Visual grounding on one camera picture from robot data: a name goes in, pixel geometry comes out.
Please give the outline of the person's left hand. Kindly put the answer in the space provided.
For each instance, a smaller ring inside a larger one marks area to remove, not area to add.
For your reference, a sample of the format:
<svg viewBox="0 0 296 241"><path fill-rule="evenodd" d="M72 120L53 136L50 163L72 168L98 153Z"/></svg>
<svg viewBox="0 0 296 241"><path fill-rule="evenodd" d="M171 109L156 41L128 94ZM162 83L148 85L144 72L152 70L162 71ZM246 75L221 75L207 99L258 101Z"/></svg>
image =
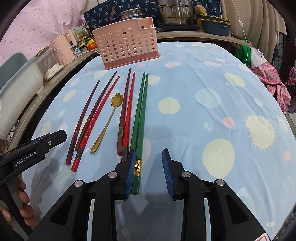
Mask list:
<svg viewBox="0 0 296 241"><path fill-rule="evenodd" d="M19 192L18 192L18 197L20 201L22 202L23 206L19 209L21 216L25 219L25 224L30 226L30 227L36 227L39 223L37 217L34 214L33 208L29 205L30 199L25 192L26 189L26 184L20 177L18 176L18 184L19 184ZM1 213L10 225L10 227L13 228L11 221L12 217L11 214L7 209L1 206Z"/></svg>

